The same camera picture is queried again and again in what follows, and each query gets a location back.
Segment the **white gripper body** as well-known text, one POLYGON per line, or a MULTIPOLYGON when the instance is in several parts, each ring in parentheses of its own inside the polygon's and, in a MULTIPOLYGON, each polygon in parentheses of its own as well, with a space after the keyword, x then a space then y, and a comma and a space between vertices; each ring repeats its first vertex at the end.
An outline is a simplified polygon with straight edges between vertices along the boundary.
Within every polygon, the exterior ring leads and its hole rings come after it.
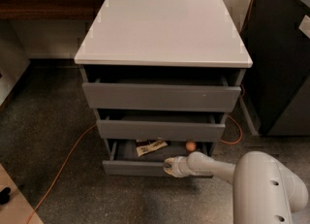
POLYGON ((191 176, 194 171, 191 170, 184 156, 174 157, 171 162, 171 171, 174 177, 191 176))

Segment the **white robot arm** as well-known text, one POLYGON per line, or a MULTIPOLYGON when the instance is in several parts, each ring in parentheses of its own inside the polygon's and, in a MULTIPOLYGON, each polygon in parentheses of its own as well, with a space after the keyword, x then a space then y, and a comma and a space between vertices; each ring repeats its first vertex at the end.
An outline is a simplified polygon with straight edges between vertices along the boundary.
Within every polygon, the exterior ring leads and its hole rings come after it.
POLYGON ((235 164, 201 153, 165 160, 174 177, 216 176, 232 186, 233 224, 293 224, 309 193, 303 180, 274 157, 259 151, 244 154, 235 164))

